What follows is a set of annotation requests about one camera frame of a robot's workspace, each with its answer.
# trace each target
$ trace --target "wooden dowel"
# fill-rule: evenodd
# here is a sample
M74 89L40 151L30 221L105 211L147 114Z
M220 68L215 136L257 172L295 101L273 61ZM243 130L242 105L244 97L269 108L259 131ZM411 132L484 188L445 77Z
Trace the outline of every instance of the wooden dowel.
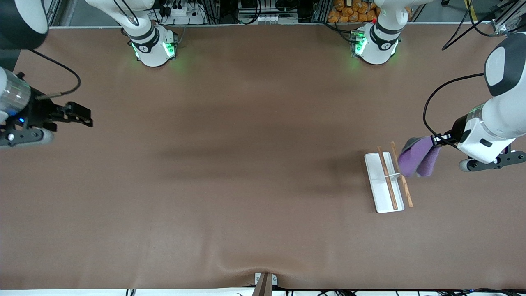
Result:
M394 142L391 142L391 148L393 150L393 157L394 157L394 162L395 162L395 166L396 166L396 170L397 172L400 173L400 166L398 165L398 154L396 152L396 145ZM404 193L406 194L406 198L407 198L407 203L409 204L409 207L412 208L413 207L413 200L411 199L411 194L409 193L409 187L407 186L407 180L406 180L406 177L404 177L402 174L400 175L400 178L402 179L402 186L403 186L403 191Z
M393 205L393 210L398 210L396 199L394 197L395 192L393 191L393 185L391 184L391 177L387 177L387 175L389 175L389 171L387 170L386 159L383 158L382 147L378 146L377 149L378 149L378 155L380 156L380 162L382 163L383 174L386 176L387 189L389 189L389 195L391 196L391 203Z

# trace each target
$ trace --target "white tray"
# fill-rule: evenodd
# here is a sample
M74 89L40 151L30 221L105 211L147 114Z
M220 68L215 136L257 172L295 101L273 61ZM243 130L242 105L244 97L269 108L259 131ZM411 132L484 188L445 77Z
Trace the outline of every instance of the white tray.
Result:
M395 174L391 153L384 152L383 158L386 159L387 171L389 175ZM391 203L391 196L387 188L387 179L383 173L380 155L378 153L369 153L365 155L365 165L367 167L367 174L369 175L369 182L371 183L372 197L375 200L376 211L378 213L399 212L404 210L402 193L398 186L396 176L390 177L391 184L394 191L394 196L398 209L393 209Z

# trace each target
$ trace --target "purple mitten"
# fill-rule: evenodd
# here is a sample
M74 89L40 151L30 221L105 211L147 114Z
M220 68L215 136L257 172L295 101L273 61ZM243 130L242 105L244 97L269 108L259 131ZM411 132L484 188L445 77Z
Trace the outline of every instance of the purple mitten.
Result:
M402 175L413 176L431 148L433 148L431 137L410 138L398 157L398 165Z
M417 168L419 177L429 177L433 173L434 163L437 161L440 147L432 147Z

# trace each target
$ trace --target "silver cylinder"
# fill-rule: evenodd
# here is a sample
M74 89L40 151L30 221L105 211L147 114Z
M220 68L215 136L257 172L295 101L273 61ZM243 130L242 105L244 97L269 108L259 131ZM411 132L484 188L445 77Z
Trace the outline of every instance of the silver cylinder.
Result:
M0 69L0 111L15 116L29 103L31 87L11 71Z

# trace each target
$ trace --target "brown table surface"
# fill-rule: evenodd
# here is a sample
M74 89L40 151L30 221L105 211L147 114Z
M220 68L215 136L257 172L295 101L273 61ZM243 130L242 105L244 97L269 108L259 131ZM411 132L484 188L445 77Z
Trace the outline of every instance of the brown table surface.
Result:
M375 212L363 155L429 135L429 94L499 42L440 51L455 27L408 26L382 66L323 26L189 28L159 68L117 29L51 30L39 50L83 81L56 102L95 126L1 152L1 287L217 288L271 271L296 289L526 288L526 166L467 174L445 148L408 181L414 208ZM29 52L17 70L46 93L75 83ZM451 85L429 122L446 131L488 98L482 78Z

